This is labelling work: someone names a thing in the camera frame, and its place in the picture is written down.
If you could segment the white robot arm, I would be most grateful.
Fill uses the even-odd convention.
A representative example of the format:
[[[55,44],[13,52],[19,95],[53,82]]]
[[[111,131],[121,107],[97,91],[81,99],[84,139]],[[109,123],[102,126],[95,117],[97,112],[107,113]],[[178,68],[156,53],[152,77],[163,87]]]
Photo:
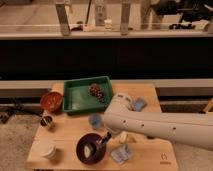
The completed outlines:
[[[112,135],[128,131],[213,151],[213,115],[136,112],[132,102],[125,93],[113,96],[103,115]]]

